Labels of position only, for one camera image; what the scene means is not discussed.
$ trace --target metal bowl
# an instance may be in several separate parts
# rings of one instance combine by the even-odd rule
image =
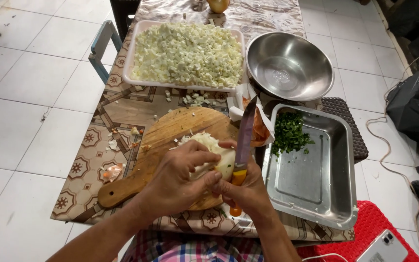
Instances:
[[[310,101],[321,98],[334,84],[329,58],[308,40],[284,32],[259,35],[248,45],[248,71],[269,95]]]

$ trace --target knife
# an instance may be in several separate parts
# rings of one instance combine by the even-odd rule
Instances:
[[[247,163],[250,154],[251,134],[253,130],[253,120],[257,110],[257,98],[255,96],[245,108],[237,137],[236,161],[234,164],[234,172],[232,173],[231,184],[240,186],[247,176]],[[231,216],[240,216],[242,209],[237,205],[230,208]]]

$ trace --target white tray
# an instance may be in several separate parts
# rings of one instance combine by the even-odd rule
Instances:
[[[134,80],[130,78],[130,73],[134,69],[134,57],[135,57],[135,37],[138,33],[142,33],[143,31],[147,30],[151,26],[159,26],[164,22],[159,21],[140,21],[134,27],[134,33],[132,34],[132,40],[130,41],[129,51],[127,52],[124,71],[122,72],[122,78],[126,83],[133,84],[133,85],[140,85],[140,86],[163,86],[163,87],[172,87],[172,88],[181,88],[181,89],[194,89],[194,90],[204,90],[204,91],[222,91],[222,92],[235,92],[235,88],[230,87],[223,87],[223,88],[213,88],[209,86],[198,86],[198,85],[189,85],[189,86],[182,86],[176,85],[172,83],[162,83],[162,82],[150,82],[150,81],[140,81]],[[243,34],[239,30],[231,29],[230,32],[233,36],[237,36],[236,40],[242,46],[240,52],[242,57],[245,57],[245,40],[243,38]],[[247,75],[247,66],[245,64],[245,59],[242,62],[242,69],[243,75],[242,80],[239,84],[248,83],[248,75]]]

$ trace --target stainless steel tray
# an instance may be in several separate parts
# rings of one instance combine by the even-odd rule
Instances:
[[[357,221],[357,197],[350,126],[340,117],[303,106],[278,104],[281,112],[302,115],[303,133],[315,144],[310,151],[282,153],[276,161],[267,147],[262,173],[275,209],[335,229],[350,229]]]

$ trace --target peeled onion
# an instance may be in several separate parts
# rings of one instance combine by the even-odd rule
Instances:
[[[220,147],[218,145],[219,140],[215,139],[206,132],[194,134],[190,138],[184,137],[182,140],[188,141],[190,139],[202,143],[210,152],[221,155],[221,160],[219,160],[218,163],[205,163],[201,166],[195,167],[195,172],[190,173],[190,180],[195,180],[206,174],[206,172],[214,169],[223,174],[224,180],[230,181],[232,178],[232,172],[234,171],[234,162],[236,160],[235,150]]]
[[[229,7],[230,0],[206,0],[209,8],[216,14],[222,14]]]

